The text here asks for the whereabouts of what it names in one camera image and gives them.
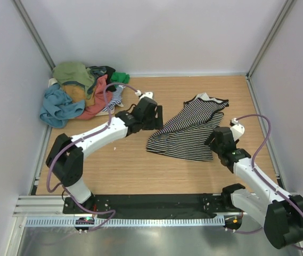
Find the black white striped tank top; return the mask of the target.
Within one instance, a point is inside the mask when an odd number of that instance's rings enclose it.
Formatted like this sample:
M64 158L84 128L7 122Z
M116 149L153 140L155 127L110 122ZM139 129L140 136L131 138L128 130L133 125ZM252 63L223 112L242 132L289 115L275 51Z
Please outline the black white striped tank top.
M212 151L205 141L220 125L223 110L228 106L227 99L197 94L184 102L182 110L148 138L146 151L186 161L212 161Z

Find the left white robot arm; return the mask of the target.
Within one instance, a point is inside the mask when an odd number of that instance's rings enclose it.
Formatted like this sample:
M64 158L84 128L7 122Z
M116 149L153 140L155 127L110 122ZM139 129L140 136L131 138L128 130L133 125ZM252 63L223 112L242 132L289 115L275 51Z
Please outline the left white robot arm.
M141 130L159 130L162 127L163 106L152 98L142 96L132 110L120 111L92 130L73 137L64 133L59 135L46 159L50 168L48 177L55 175L75 200L75 207L81 213L88 213L93 209L94 195L83 179L84 160L116 140Z

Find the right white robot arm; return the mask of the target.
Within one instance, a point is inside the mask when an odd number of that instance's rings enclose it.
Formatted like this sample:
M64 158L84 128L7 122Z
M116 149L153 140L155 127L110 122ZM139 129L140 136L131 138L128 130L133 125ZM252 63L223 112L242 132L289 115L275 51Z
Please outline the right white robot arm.
M281 249L303 241L303 197L293 195L273 182L253 161L252 156L236 144L244 127L217 127L205 141L221 164L252 189L242 185L226 187L221 205L227 211L246 212L263 228L273 247Z

